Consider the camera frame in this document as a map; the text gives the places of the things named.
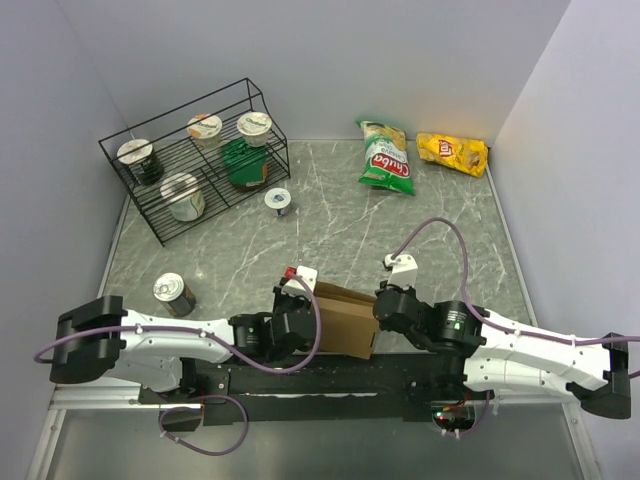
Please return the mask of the brown cardboard box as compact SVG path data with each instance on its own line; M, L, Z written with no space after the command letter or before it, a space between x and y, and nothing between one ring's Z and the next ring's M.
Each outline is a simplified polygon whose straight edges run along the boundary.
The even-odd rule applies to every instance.
M327 282L318 282L314 293L322 321L320 350L368 360L379 332L376 298Z

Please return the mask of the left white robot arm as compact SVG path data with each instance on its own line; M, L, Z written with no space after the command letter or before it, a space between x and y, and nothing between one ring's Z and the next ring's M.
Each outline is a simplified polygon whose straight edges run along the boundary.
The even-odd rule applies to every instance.
M321 337L322 317L314 295L276 291L270 312L205 321L147 315L125 308L122 297L108 295L58 318L46 362L55 384L111 377L185 402L198 389L196 360L241 362L283 375L304 368Z

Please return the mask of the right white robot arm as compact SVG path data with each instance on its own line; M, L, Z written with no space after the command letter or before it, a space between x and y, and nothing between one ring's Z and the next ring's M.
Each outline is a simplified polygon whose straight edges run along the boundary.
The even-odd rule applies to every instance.
M628 341L620 334L559 335L462 301L429 305L413 288L387 282L376 292L373 316L382 330L434 358L437 367L421 386L431 401L524 394L575 400L603 418L631 416Z

